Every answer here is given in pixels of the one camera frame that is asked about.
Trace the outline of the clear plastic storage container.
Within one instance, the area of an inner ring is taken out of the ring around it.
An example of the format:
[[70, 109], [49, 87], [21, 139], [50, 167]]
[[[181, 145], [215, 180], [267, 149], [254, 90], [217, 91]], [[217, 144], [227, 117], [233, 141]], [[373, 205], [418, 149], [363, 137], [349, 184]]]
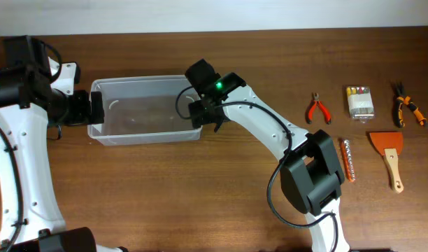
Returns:
[[103, 97], [104, 123], [89, 125], [88, 136], [105, 146], [158, 144], [200, 139], [192, 126], [188, 105], [198, 94], [183, 75], [106, 78], [91, 91]]

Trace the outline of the orange socket bit holder strip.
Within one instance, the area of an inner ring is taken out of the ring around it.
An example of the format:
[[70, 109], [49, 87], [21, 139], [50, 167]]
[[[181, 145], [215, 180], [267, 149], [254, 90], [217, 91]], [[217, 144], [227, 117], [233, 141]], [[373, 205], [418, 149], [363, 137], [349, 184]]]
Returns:
[[341, 139], [340, 147], [343, 156], [343, 164], [345, 167], [346, 176], [349, 182], [353, 183], [356, 179], [356, 176], [352, 161], [352, 153], [350, 150], [350, 141], [348, 139]]

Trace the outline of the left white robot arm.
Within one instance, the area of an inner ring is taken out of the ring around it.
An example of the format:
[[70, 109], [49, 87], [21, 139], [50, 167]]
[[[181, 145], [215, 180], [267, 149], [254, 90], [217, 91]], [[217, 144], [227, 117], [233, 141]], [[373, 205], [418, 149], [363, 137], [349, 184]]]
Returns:
[[48, 158], [48, 130], [104, 121], [100, 92], [76, 90], [80, 67], [31, 36], [3, 42], [0, 69], [1, 251], [104, 252], [88, 227], [68, 229]]

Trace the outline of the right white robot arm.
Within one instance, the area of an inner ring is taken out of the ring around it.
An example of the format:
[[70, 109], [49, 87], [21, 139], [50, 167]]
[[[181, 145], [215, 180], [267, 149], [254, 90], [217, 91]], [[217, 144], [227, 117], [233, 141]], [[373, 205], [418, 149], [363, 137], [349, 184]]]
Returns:
[[[266, 200], [273, 215], [292, 228], [307, 229], [312, 251], [349, 251], [339, 215], [341, 186], [345, 180], [333, 139], [324, 130], [310, 133], [293, 125], [263, 102], [234, 72], [221, 76], [201, 59], [185, 77], [200, 99], [189, 104], [194, 127], [232, 121], [251, 133], [277, 159]], [[280, 181], [287, 201], [304, 215], [304, 224], [293, 223], [275, 208], [272, 189]]]

